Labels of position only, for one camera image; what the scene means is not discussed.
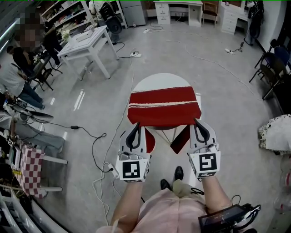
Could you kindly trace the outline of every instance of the power strip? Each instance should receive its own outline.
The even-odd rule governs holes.
[[[117,169],[113,166],[112,163],[109,163],[109,164],[108,164],[108,168],[109,168],[109,169],[112,168],[113,170],[112,170],[111,172],[112,172],[114,178],[115,178],[115,179],[119,179],[119,173],[118,173]]]
[[[139,54],[134,54],[134,52],[133,52],[133,53],[131,53],[131,54],[129,55],[129,57],[141,57],[141,53],[139,53]]]

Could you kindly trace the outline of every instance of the pink shirt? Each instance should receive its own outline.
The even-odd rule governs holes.
[[[200,233],[198,217],[206,215],[202,198],[178,198],[169,189],[152,196],[140,209],[134,233]],[[101,227],[96,233],[122,233],[114,226]]]

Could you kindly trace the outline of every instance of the white desk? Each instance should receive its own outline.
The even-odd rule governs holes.
[[[76,69],[70,64],[69,60],[84,56],[87,57],[88,60],[91,60],[90,58],[92,57],[102,70],[105,77],[107,79],[110,78],[110,74],[107,72],[106,68],[104,67],[100,58],[98,57],[98,52],[101,50],[103,45],[108,41],[108,44],[114,54],[115,59],[118,60],[119,58],[115,52],[115,49],[106,31],[106,28],[107,26],[95,28],[93,34],[83,41],[80,42],[76,42],[75,40],[69,41],[69,43],[67,43],[65,47],[59,52],[58,56],[64,60],[69,69],[72,70],[80,80],[82,80],[80,74],[78,74]]]
[[[221,2],[219,9],[219,21],[222,32],[233,35],[236,30],[237,19],[248,21],[248,12],[241,7],[234,5],[226,6],[224,2]]]
[[[158,24],[171,24],[171,13],[169,4],[188,5],[189,26],[201,27],[202,7],[201,1],[154,1]]]

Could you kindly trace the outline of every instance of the drawer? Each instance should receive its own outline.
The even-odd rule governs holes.
[[[156,4],[156,10],[163,9],[166,12],[169,12],[169,4]]]
[[[169,8],[159,7],[156,8],[156,16],[169,16]]]
[[[224,12],[224,17],[223,17],[223,21],[224,20],[237,20],[237,15],[228,11]]]
[[[236,25],[236,23],[237,23],[237,19],[234,19],[234,20],[225,19],[225,20],[223,20],[223,24],[225,24],[225,23]]]
[[[236,25],[223,24],[221,30],[235,32]]]
[[[158,24],[171,24],[170,16],[158,16]]]

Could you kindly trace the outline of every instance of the refrigerator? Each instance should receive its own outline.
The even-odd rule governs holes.
[[[120,1],[121,8],[126,20],[127,25],[133,26],[133,22],[136,26],[146,25],[147,12],[146,4],[143,1]]]

